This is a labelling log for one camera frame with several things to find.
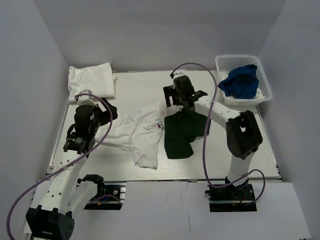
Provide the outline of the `dark green white t shirt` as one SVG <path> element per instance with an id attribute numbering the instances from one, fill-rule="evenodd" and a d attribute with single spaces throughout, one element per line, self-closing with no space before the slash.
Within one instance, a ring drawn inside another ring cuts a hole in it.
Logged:
<path id="1" fill-rule="evenodd" d="M 164 149 L 168 159 L 187 159 L 194 154 L 191 143 L 203 137 L 207 124 L 205 115 L 186 107 L 178 107 L 164 117 Z"/>

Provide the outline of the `white graphic t shirt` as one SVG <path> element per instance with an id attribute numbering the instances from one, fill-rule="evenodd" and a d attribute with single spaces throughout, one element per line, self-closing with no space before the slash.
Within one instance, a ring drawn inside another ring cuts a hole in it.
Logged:
<path id="1" fill-rule="evenodd" d="M 182 110 L 181 105 L 166 106 L 160 103 L 141 107 L 128 114 L 119 114 L 112 121 L 106 138 L 103 138 L 109 125 L 99 127 L 95 140 L 104 146 L 129 151 L 135 166 L 140 168 L 158 168 L 159 142 L 165 128 L 165 117 Z"/>

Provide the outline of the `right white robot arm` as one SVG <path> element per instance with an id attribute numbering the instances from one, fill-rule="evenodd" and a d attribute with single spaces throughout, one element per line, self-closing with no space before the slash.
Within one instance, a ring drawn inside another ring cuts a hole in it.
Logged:
<path id="1" fill-rule="evenodd" d="M 243 186 L 248 184 L 252 158 L 263 142 L 255 115 L 250 110 L 240 112 L 225 106 L 202 90 L 195 91 L 187 75 L 174 77 L 174 74 L 171 73 L 170 77 L 173 79 L 172 85 L 163 87 L 166 106 L 168 108 L 172 105 L 183 106 L 207 117 L 202 147 L 202 164 L 208 184 L 214 189 L 226 188 L 225 192 L 229 198 L 238 199 L 244 193 Z M 206 140 L 211 121 L 225 130 L 227 147 L 231 153 L 230 168 L 223 185 L 213 185 L 206 168 Z"/>

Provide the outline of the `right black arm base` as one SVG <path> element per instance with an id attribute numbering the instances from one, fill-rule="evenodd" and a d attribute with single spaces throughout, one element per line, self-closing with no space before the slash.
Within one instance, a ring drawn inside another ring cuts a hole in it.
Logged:
<path id="1" fill-rule="evenodd" d="M 230 185 L 225 188 L 208 186 L 204 194 L 208 196 L 209 210 L 212 213 L 257 211 L 256 203 L 251 203 L 256 197 L 253 186 L 248 180 L 241 185 Z"/>

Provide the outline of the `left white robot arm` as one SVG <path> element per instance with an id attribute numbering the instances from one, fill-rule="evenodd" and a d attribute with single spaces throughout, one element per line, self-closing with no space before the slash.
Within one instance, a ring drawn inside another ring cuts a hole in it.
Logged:
<path id="1" fill-rule="evenodd" d="M 36 207 L 26 213 L 26 221 L 35 238 L 68 240 L 75 228 L 76 214 L 89 201 L 105 197 L 104 178 L 87 174 L 79 178 L 90 153 L 98 146 L 96 134 L 104 125 L 112 126 L 118 117 L 117 108 L 106 98 L 105 107 L 82 94 L 77 100 L 74 123 L 68 128 L 58 170 L 48 179 L 50 186 Z"/>

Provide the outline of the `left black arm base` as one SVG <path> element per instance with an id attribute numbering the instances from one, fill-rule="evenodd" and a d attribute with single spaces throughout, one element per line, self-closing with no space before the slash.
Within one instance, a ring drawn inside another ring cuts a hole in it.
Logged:
<path id="1" fill-rule="evenodd" d="M 97 194 L 93 196 L 85 205 L 84 210 L 120 210 L 121 202 L 121 185 L 108 184 L 104 178 L 97 174 L 87 174 L 83 178 L 78 178 L 76 187 L 80 187 L 82 183 L 92 182 L 96 185 Z"/>

